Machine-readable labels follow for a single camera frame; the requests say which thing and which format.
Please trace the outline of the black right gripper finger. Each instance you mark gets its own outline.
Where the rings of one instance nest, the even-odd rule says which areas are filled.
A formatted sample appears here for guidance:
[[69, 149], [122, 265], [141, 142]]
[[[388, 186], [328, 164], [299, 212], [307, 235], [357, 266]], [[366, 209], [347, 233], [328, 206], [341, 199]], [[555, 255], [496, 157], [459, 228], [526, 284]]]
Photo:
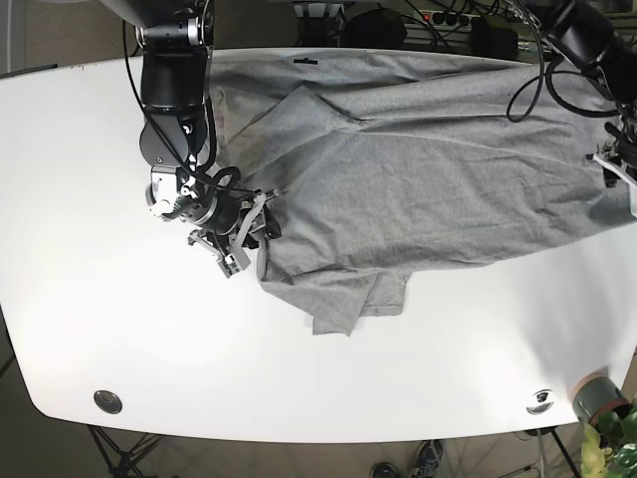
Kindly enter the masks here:
[[282, 237], [282, 229], [271, 211], [261, 211], [255, 219], [256, 247]]

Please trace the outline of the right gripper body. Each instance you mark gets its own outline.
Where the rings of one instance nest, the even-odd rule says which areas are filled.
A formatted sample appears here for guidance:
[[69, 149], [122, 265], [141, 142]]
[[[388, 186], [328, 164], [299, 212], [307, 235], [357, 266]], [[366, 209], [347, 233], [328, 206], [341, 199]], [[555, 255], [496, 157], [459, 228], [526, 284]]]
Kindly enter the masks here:
[[269, 203], [279, 196], [276, 189], [242, 188], [240, 180], [235, 166], [200, 177], [182, 168], [154, 166], [146, 189], [151, 214], [191, 225], [188, 244], [211, 252], [226, 277], [250, 266], [248, 252], [258, 248], [255, 219], [261, 211], [270, 211]]

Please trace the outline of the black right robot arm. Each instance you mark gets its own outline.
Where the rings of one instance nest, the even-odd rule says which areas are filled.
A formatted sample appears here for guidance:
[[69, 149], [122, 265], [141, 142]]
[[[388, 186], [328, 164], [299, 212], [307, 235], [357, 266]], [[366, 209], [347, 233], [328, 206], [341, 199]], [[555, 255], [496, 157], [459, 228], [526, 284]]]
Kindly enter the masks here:
[[268, 209], [278, 193], [247, 189], [238, 167], [216, 162], [213, 2], [108, 1], [106, 6], [133, 27], [142, 56], [141, 78], [130, 86], [144, 117], [139, 148], [150, 167], [150, 213], [192, 225], [189, 244], [211, 252], [225, 276], [246, 270], [248, 250], [281, 235]]

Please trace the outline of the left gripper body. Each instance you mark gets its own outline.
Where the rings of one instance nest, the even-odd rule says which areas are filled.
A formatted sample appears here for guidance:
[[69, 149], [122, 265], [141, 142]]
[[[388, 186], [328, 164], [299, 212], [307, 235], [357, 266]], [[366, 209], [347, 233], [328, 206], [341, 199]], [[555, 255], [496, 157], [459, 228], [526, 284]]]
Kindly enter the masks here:
[[607, 189], [623, 183], [631, 194], [636, 194], [636, 120], [609, 120], [604, 129], [608, 139], [587, 160], [600, 168]]

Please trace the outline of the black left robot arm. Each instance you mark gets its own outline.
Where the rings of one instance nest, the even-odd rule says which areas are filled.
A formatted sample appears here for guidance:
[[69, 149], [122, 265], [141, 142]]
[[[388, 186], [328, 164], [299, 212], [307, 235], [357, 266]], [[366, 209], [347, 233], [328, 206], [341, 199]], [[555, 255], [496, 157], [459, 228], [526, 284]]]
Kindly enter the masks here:
[[[608, 187], [623, 181], [636, 191], [636, 51], [622, 38], [613, 24], [587, 1], [512, 1], [516, 16], [531, 27], [535, 43], [553, 50], [553, 59], [539, 58], [539, 73], [524, 86], [536, 84], [531, 104], [511, 122], [525, 120], [538, 102], [542, 90], [563, 109], [591, 120], [604, 120], [612, 136], [608, 145], [587, 158], [603, 169]], [[594, 111], [565, 100], [557, 91], [553, 78], [567, 74], [559, 65], [567, 61], [574, 68], [571, 76], [585, 79], [613, 108]]]

